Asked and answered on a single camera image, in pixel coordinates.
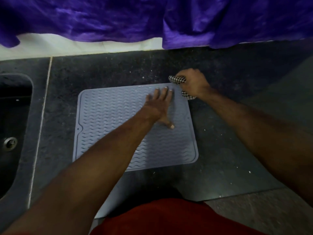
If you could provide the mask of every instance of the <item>kitchen sink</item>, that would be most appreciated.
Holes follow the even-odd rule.
[[[13,184],[21,158],[32,95],[25,75],[0,75],[0,198]]]

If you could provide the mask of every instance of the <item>purple cloth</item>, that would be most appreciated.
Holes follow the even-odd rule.
[[[165,49],[313,36],[313,0],[0,0],[0,44],[22,33],[84,42],[163,38]]]

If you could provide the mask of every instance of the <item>checkered cloth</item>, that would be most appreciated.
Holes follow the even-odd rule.
[[[185,76],[169,76],[168,79],[170,80],[171,83],[175,84],[186,82]],[[187,100],[193,100],[196,98],[195,96],[188,95],[187,92],[185,92],[184,90],[182,90],[182,96],[186,97]]]

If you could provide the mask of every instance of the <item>wavy ridge pattern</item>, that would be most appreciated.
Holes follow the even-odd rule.
[[[126,171],[195,162],[198,149],[188,102],[180,94],[181,90],[171,83],[83,91],[76,122],[76,131],[79,132],[75,133],[75,158],[134,116],[143,106],[147,94],[165,86],[174,89],[168,115],[175,128],[169,130],[155,124],[138,146]]]

